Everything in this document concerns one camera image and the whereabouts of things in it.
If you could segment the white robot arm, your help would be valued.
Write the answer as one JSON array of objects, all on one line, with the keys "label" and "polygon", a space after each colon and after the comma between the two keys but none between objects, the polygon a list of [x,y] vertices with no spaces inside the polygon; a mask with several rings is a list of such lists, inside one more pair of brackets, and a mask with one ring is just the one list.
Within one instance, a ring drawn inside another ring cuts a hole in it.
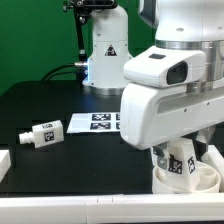
[{"label": "white robot arm", "polygon": [[224,121],[224,0],[139,0],[149,48],[123,67],[120,133],[147,149]]}]

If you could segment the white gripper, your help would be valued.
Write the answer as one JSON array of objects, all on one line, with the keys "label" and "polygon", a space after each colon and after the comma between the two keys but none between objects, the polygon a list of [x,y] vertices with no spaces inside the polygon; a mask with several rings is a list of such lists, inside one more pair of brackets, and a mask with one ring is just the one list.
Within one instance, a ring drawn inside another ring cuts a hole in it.
[{"label": "white gripper", "polygon": [[121,137],[140,150],[153,147],[156,165],[166,170],[172,139],[198,131],[196,140],[208,144],[213,125],[224,121],[224,81],[216,81],[211,91],[188,95],[186,86],[157,89],[130,83],[120,108]]}]

